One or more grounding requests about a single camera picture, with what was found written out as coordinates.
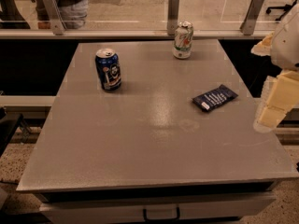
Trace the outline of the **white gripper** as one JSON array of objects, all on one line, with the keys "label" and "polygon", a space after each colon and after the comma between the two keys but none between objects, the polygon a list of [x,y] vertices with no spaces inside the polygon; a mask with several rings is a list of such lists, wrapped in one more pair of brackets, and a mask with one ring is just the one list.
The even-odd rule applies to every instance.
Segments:
[{"label": "white gripper", "polygon": [[258,56],[271,56],[272,64],[282,70],[268,76],[263,84],[253,128],[259,133],[276,129],[286,115],[299,104],[299,5],[295,5],[278,24],[250,51]]}]

